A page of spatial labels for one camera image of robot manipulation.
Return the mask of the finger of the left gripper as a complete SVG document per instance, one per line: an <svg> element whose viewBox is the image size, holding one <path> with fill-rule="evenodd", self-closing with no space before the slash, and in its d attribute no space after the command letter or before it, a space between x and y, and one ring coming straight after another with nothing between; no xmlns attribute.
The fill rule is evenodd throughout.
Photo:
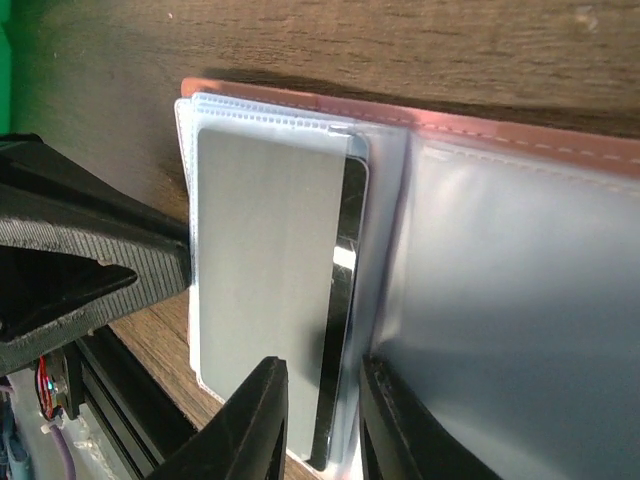
<svg viewBox="0 0 640 480"><path fill-rule="evenodd" d="M188 229L1 219L1 372L184 291Z"/></svg>
<svg viewBox="0 0 640 480"><path fill-rule="evenodd" d="M1 183L189 244L186 224L121 193L33 133L1 136Z"/></svg>

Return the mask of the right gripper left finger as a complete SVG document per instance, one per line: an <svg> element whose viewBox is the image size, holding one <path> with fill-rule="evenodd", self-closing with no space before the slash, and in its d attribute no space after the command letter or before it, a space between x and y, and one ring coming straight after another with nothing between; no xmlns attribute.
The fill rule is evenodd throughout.
<svg viewBox="0 0 640 480"><path fill-rule="evenodd" d="M151 479L282 479L288 421L286 362L266 357L212 420Z"/></svg>

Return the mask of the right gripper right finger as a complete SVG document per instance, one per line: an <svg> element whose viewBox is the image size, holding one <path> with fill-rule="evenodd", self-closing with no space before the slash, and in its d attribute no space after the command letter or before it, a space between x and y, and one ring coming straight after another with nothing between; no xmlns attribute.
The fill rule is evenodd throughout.
<svg viewBox="0 0 640 480"><path fill-rule="evenodd" d="M366 479L496 479L375 356L360 367L359 430Z"/></svg>

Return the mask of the grey black card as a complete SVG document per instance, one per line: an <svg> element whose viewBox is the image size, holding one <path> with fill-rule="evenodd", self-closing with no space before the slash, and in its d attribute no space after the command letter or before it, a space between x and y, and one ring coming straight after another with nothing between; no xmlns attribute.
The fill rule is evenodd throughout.
<svg viewBox="0 0 640 480"><path fill-rule="evenodd" d="M324 470L342 431L368 144L333 128L281 139L204 129L197 144L200 379L226 399L263 358L285 360L288 448Z"/></svg>

